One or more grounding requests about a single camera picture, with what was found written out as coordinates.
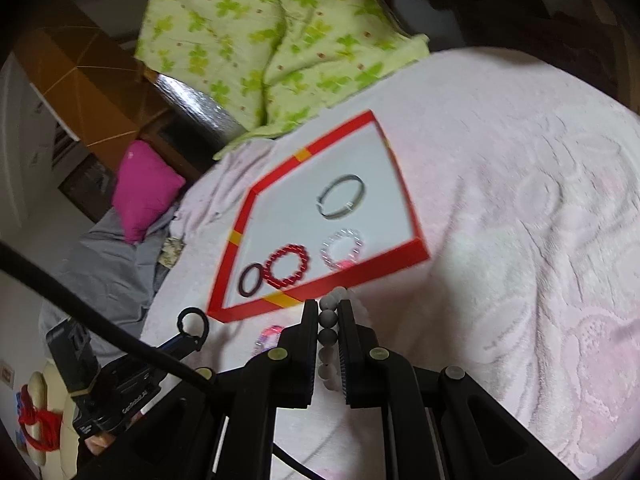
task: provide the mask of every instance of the pink bracelet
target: pink bracelet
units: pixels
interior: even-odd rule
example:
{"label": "pink bracelet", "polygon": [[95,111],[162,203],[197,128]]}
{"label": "pink bracelet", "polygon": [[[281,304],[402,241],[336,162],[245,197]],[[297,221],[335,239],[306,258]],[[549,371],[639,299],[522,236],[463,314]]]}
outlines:
{"label": "pink bracelet", "polygon": [[[270,327],[265,328],[262,332],[260,332],[260,336],[255,341],[255,348],[254,348],[253,355],[257,356],[258,354],[261,354],[265,350],[269,350],[271,348],[276,347],[280,339],[280,332],[282,332],[283,329],[284,327],[280,325],[271,325]],[[269,339],[272,339],[271,341],[273,343],[272,345],[267,345],[267,342],[269,341]]]}
{"label": "pink bracelet", "polygon": [[[342,238],[351,238],[353,239],[353,249],[349,253],[349,256],[344,260],[340,260],[336,262],[329,254],[329,249],[331,246]],[[341,229],[327,240],[322,242],[322,248],[320,249],[320,256],[322,257],[322,261],[326,264],[327,267],[333,270],[343,270],[348,269],[351,266],[354,266],[358,260],[360,259],[360,250],[363,246],[362,239],[360,238],[360,234],[353,229]]]}

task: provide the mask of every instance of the bracelet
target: bracelet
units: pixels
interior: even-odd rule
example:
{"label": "bracelet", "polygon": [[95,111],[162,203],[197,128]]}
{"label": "bracelet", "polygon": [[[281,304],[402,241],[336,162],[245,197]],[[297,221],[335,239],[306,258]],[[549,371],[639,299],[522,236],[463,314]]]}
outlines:
{"label": "bracelet", "polygon": [[[253,269],[258,269],[258,279],[255,282],[254,288],[252,288],[249,292],[247,292],[244,289],[244,279],[246,278],[247,274],[251,272]],[[264,271],[262,269],[261,264],[251,264],[249,266],[246,266],[242,271],[242,274],[240,274],[240,279],[238,280],[238,294],[240,294],[240,296],[242,296],[243,298],[250,298],[256,292],[258,292],[258,289],[262,285],[263,273]]]}
{"label": "bracelet", "polygon": [[[289,254],[289,253],[297,254],[300,257],[300,266],[298,267],[298,270],[294,272],[292,275],[284,278],[283,280],[279,280],[275,278],[274,275],[271,273],[271,266],[273,265],[274,262],[279,260],[285,254]],[[264,279],[267,283],[269,283],[269,285],[271,285],[274,288],[283,288],[285,286],[293,285],[294,283],[302,279],[302,276],[304,276],[304,273],[308,269],[308,263],[309,263],[309,253],[306,252],[306,249],[304,248],[304,246],[289,244],[285,247],[278,249],[271,256],[269,256],[269,259],[264,264]]]}
{"label": "bracelet", "polygon": [[[329,256],[329,248],[341,238],[353,238],[355,245],[353,249],[351,249],[351,253],[345,260],[340,260],[336,262]],[[360,234],[357,231],[352,229],[341,229],[336,234],[331,236],[329,239],[322,242],[322,249],[320,249],[320,256],[322,260],[327,265],[327,267],[333,270],[342,270],[351,267],[356,264],[358,259],[360,259],[360,248],[362,247],[362,240],[360,239]]]}
{"label": "bracelet", "polygon": [[[326,198],[326,196],[331,192],[331,190],[334,187],[338,186],[338,184],[342,184],[343,182],[348,182],[350,180],[354,180],[360,184],[360,186],[358,187],[358,193],[356,194],[354,199],[351,200],[350,202],[347,202],[344,205],[344,207],[341,209],[338,209],[338,211],[334,211],[333,213],[325,213],[322,210],[322,207],[323,207],[324,199]],[[331,184],[329,184],[327,187],[324,188],[324,191],[318,197],[318,203],[316,203],[316,207],[318,208],[318,211],[320,212],[320,214],[327,220],[336,220],[338,218],[342,218],[343,216],[347,216],[349,213],[353,212],[353,210],[360,205],[360,202],[362,202],[362,199],[364,198],[365,190],[366,190],[366,186],[364,185],[364,182],[359,176],[354,174],[339,176],[334,181],[332,181]]]}
{"label": "bracelet", "polygon": [[[254,344],[254,356],[257,356],[258,354],[261,354],[265,350],[268,350],[270,348],[273,348],[274,346],[277,346],[278,340],[280,339],[280,332],[282,332],[283,329],[284,327],[281,327],[280,325],[271,325],[270,327],[265,328],[262,332],[260,332],[260,335],[258,336],[258,339],[255,341],[255,344]],[[270,338],[274,339],[273,346],[266,345],[267,341]]]}

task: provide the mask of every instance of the dark red bracelet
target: dark red bracelet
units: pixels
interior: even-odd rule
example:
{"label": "dark red bracelet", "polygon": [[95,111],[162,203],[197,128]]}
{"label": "dark red bracelet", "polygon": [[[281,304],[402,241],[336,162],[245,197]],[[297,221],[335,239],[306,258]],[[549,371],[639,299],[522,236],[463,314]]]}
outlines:
{"label": "dark red bracelet", "polygon": [[[279,280],[275,278],[271,273],[271,266],[276,260],[279,260],[285,254],[297,254],[300,257],[300,266],[298,270],[294,272],[292,275],[284,278],[283,280]],[[266,263],[263,266],[264,269],[264,281],[269,283],[274,288],[284,288],[286,286],[293,285],[294,283],[299,282],[302,279],[302,276],[305,275],[306,270],[308,269],[309,263],[309,253],[306,252],[306,249],[302,245],[294,245],[289,244],[285,247],[282,247],[275,251]]]}

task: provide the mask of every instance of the red yarn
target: red yarn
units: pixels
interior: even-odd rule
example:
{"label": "red yarn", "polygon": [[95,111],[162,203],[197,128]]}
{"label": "red yarn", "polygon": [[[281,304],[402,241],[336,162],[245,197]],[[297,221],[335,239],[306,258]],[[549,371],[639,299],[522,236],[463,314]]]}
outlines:
{"label": "red yarn", "polygon": [[[56,451],[60,449],[60,426],[62,425],[62,413],[54,413],[33,407],[33,401],[25,384],[20,390],[20,414],[18,424],[22,433],[33,449],[38,451]],[[25,429],[25,426],[33,426],[40,423],[40,440],[35,440]]]}

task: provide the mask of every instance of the black bangle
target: black bangle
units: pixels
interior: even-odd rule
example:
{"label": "black bangle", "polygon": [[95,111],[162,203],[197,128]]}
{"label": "black bangle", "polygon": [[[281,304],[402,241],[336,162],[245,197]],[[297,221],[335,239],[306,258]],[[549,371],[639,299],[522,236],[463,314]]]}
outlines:
{"label": "black bangle", "polygon": [[[330,193],[330,191],[334,187],[338,186],[338,184],[341,184],[343,182],[348,182],[350,180],[353,180],[358,184],[360,184],[358,186],[358,192],[356,193],[356,196],[353,198],[353,200],[351,200],[350,202],[347,202],[344,205],[344,207],[341,209],[338,209],[338,211],[334,211],[332,213],[325,213],[322,208],[324,206],[324,199],[326,198],[326,196]],[[348,214],[353,212],[353,210],[360,205],[360,202],[362,202],[365,192],[366,192],[366,186],[364,185],[364,182],[359,176],[354,174],[339,176],[334,181],[332,181],[332,183],[330,183],[327,187],[324,188],[324,190],[318,197],[316,207],[318,208],[318,212],[327,220],[337,220],[338,218],[342,218],[343,216],[347,216]]]}
{"label": "black bangle", "polygon": [[[244,279],[252,269],[258,269],[258,280],[255,282],[254,288],[252,288],[249,292],[246,292],[244,290]],[[240,279],[238,280],[238,294],[240,294],[240,296],[242,296],[243,298],[252,297],[252,295],[258,292],[258,289],[262,285],[263,277],[264,269],[262,268],[261,264],[251,264],[249,266],[246,266],[242,271],[242,274],[240,274]]]}

